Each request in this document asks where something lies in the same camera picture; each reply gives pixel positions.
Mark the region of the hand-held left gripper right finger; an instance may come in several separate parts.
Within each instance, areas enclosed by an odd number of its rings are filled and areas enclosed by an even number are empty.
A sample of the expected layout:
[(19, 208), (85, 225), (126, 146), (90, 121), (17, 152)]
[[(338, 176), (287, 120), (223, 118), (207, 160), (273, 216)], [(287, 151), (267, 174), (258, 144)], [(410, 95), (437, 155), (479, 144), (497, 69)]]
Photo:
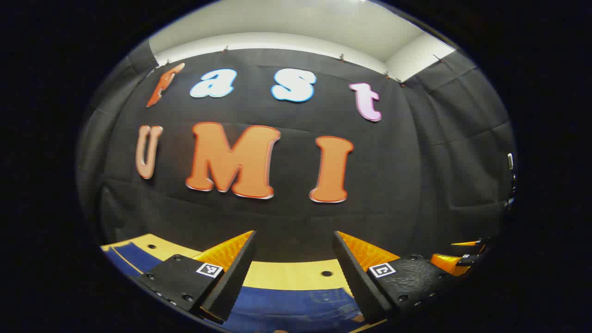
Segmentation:
[(416, 253), (397, 256), (337, 230), (332, 246), (369, 324), (423, 311), (448, 297), (459, 284), (458, 276)]

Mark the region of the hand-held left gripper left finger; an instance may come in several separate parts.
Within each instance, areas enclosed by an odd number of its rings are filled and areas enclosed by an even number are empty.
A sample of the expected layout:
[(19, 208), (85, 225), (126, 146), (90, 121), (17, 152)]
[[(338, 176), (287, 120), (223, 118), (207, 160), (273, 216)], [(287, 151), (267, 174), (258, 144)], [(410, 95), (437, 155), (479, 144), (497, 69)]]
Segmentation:
[(174, 254), (139, 276), (141, 285), (189, 314), (227, 321), (256, 253), (250, 230), (190, 258)]

